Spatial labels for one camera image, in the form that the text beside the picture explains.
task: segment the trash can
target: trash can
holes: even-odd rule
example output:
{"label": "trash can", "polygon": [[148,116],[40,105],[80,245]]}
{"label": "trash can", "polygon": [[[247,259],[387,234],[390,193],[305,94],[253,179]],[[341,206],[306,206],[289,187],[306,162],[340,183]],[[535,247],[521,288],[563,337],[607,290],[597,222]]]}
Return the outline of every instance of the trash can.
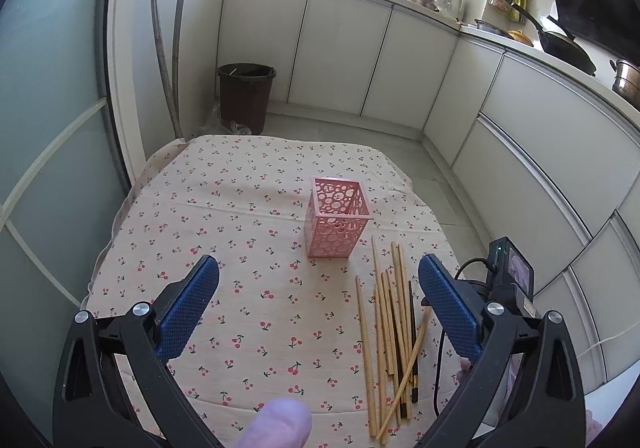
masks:
{"label": "trash can", "polygon": [[276,69],[255,63],[231,63],[218,67],[220,117],[245,124],[255,136],[262,133]]}

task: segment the blue gripper pad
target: blue gripper pad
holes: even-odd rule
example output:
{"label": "blue gripper pad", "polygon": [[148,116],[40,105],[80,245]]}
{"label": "blue gripper pad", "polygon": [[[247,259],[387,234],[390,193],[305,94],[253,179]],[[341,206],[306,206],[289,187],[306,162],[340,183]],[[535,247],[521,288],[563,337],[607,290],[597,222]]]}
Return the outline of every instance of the blue gripper pad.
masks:
{"label": "blue gripper pad", "polygon": [[475,363],[482,354],[481,321],[456,291],[456,281],[433,253],[420,260],[418,280],[453,348],[460,356]]}
{"label": "blue gripper pad", "polygon": [[220,270],[217,260],[204,255],[187,278],[188,281],[158,326],[156,354],[164,363],[182,354],[191,333],[218,288]]}

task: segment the baseboard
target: baseboard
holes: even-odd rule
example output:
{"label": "baseboard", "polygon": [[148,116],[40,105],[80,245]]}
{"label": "baseboard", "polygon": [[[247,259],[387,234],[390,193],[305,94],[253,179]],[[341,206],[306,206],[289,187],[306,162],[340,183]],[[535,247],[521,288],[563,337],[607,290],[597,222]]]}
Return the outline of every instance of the baseboard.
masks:
{"label": "baseboard", "polygon": [[442,172],[444,179],[446,179],[449,183],[449,186],[451,186],[453,193],[455,193],[456,197],[458,197],[458,199],[460,200],[460,204],[462,204],[462,207],[465,209],[465,212],[468,215],[471,224],[476,229],[476,232],[478,232],[480,240],[483,244],[488,246],[489,242],[494,240],[494,238],[489,232],[489,229],[486,227],[486,224],[484,224],[480,213],[478,213],[478,210],[476,210],[476,207],[471,202],[471,199],[469,198],[469,195],[467,195],[466,190],[463,188],[462,184],[460,184],[457,176],[451,171],[451,168],[449,168],[447,161],[440,155],[440,152],[438,152],[438,149],[431,142],[431,140],[426,136],[422,136],[421,141],[428,154],[431,156],[437,167]]}
{"label": "baseboard", "polygon": [[309,118],[310,120],[327,121],[329,123],[346,124],[357,128],[366,128],[375,132],[383,132],[401,138],[422,139],[422,131],[417,128],[409,128],[403,124],[391,123],[389,121],[374,120],[357,114],[328,110],[327,108],[307,107],[305,105],[287,104],[284,102],[270,101],[267,111],[272,114],[283,116],[295,116],[297,118]]}

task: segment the tablecloth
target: tablecloth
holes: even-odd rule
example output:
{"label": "tablecloth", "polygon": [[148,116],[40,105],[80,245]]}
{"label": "tablecloth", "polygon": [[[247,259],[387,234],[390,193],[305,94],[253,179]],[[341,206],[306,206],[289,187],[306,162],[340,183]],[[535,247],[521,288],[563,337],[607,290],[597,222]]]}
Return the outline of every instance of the tablecloth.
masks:
{"label": "tablecloth", "polygon": [[[315,175],[356,179],[366,188],[375,218],[348,259],[305,256],[303,226]],[[176,141],[154,154],[123,204],[85,304],[97,317],[124,314],[138,301],[153,302],[210,254],[220,265],[220,286],[183,354],[168,364],[207,426],[234,446],[265,402],[288,396],[312,411],[308,447],[374,446],[354,286],[357,274],[377,374],[372,235],[383,269],[392,267],[391,242],[404,245],[420,324],[420,258],[434,252],[449,271],[458,262],[433,212],[385,155],[354,144],[261,136]],[[390,447],[412,446],[434,420],[441,328],[435,316],[429,324],[418,356],[420,401],[410,422],[399,429],[391,422]],[[140,421],[160,433],[126,359],[119,365]],[[440,407],[454,392],[459,369],[447,342]],[[386,384],[392,396],[391,380]]]}

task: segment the metal screw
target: metal screw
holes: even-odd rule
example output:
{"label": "metal screw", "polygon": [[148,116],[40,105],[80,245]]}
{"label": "metal screw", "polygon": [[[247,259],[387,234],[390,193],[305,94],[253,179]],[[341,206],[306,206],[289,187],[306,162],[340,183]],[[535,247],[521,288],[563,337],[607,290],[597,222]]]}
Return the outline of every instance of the metal screw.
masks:
{"label": "metal screw", "polygon": [[76,323],[84,323],[89,319],[89,313],[87,311],[80,311],[76,313],[74,320]]}
{"label": "metal screw", "polygon": [[549,313],[549,319],[553,323],[560,323],[562,321],[562,315],[558,311],[551,311]]}
{"label": "metal screw", "polygon": [[148,303],[140,302],[135,304],[135,306],[133,306],[133,314],[135,314],[136,316],[144,316],[146,313],[149,312],[150,309],[151,307],[149,307]]}
{"label": "metal screw", "polygon": [[489,302],[486,305],[486,309],[489,311],[489,313],[496,316],[500,316],[502,313],[504,313],[504,307],[497,302]]}

